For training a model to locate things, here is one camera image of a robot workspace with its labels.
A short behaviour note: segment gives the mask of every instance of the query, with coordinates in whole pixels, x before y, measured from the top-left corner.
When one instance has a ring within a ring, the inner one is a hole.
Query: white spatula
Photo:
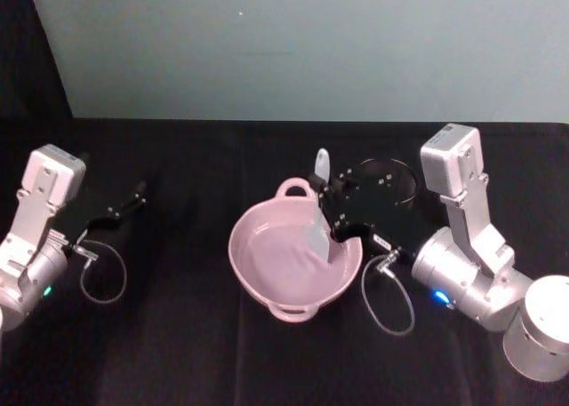
[[[317,159],[314,165],[314,173],[328,182],[330,178],[330,156],[325,148],[318,150]],[[318,202],[315,202],[314,221],[307,229],[307,240],[309,248],[324,262],[328,262],[330,242],[325,230],[325,220]]]

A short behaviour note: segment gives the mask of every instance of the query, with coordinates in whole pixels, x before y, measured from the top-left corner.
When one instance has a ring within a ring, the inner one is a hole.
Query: pink bowl
[[[286,195],[292,187],[302,188],[306,196]],[[362,262],[359,238],[330,240],[329,262],[309,248],[306,232],[314,221],[316,201],[305,179],[288,179],[274,198],[250,208],[229,238],[229,260],[239,282],[285,322],[306,322],[338,298]],[[326,232],[330,237],[329,227]]]

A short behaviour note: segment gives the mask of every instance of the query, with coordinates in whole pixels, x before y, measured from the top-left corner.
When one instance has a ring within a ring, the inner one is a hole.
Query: gray cable
[[[123,269],[124,279],[123,279],[123,286],[122,286],[120,292],[118,292],[118,294],[114,298],[111,298],[111,299],[97,299],[97,298],[95,298],[93,295],[91,295],[89,292],[87,292],[87,289],[85,288],[85,285],[84,285],[85,273],[87,272],[87,269],[92,264],[91,260],[87,260],[87,263],[84,265],[83,271],[81,272],[81,278],[79,279],[79,287],[81,288],[81,292],[91,302],[94,302],[95,304],[98,304],[100,306],[107,306],[109,304],[113,304],[114,302],[117,302],[123,296],[124,291],[126,291],[126,279],[127,279],[126,275],[127,275],[127,272],[126,272],[126,265],[124,264],[124,261],[123,261],[123,257],[120,256],[120,254],[115,250],[115,248],[113,248],[112,246],[110,246],[106,243],[99,242],[97,240],[82,240],[82,243],[98,244],[99,246],[105,246],[105,247],[109,248],[110,251],[113,252],[115,254],[115,256],[118,258],[118,261],[121,264],[121,268]]]
[[[409,298],[409,294],[405,290],[404,285],[399,281],[399,279],[397,279],[395,274],[391,270],[389,270],[389,265],[393,262],[393,260],[394,260],[393,258],[394,258],[393,254],[379,255],[379,256],[373,257],[369,261],[367,261],[367,264],[365,264],[365,267],[364,267],[364,272],[362,273],[362,281],[361,281],[362,296],[364,297],[364,302],[365,302],[365,306],[367,306],[367,310],[370,312],[370,314],[372,315],[372,318],[374,319],[374,321],[377,323],[377,325],[380,327],[381,330],[383,330],[384,332],[386,332],[389,335],[392,335],[394,337],[404,337],[405,335],[408,335],[409,333],[411,333],[415,327],[415,310],[413,309],[413,303],[411,302],[411,298]],[[375,313],[373,312],[372,306],[370,305],[370,302],[367,299],[367,295],[365,294],[365,275],[367,274],[367,270],[373,264],[375,264],[378,261],[381,261],[381,262],[376,267],[376,269],[381,274],[386,275],[387,277],[389,277],[395,281],[395,283],[399,287],[399,290],[401,290],[401,292],[403,293],[403,296],[405,297],[405,302],[409,306],[409,314],[411,315],[411,322],[409,323],[409,326],[405,330],[392,330],[392,329],[388,328],[387,326],[385,326],[382,322],[380,322],[380,319],[378,319],[377,315],[375,315]]]

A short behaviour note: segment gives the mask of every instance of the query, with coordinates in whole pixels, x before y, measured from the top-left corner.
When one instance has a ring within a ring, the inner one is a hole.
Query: light blue wall
[[[569,120],[569,0],[36,6],[75,116]]]

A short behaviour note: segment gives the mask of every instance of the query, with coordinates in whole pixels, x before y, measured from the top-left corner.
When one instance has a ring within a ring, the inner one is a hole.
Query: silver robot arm
[[[488,175],[478,129],[450,123],[421,149],[426,186],[440,194],[450,227],[422,247],[412,275],[487,330],[506,331],[510,363],[528,378],[569,372],[569,277],[533,282],[514,266],[514,251],[492,225]]]
[[[0,334],[20,325],[67,267],[68,242],[51,226],[76,196],[85,171],[83,161],[53,145],[31,153],[18,210],[0,243]]]

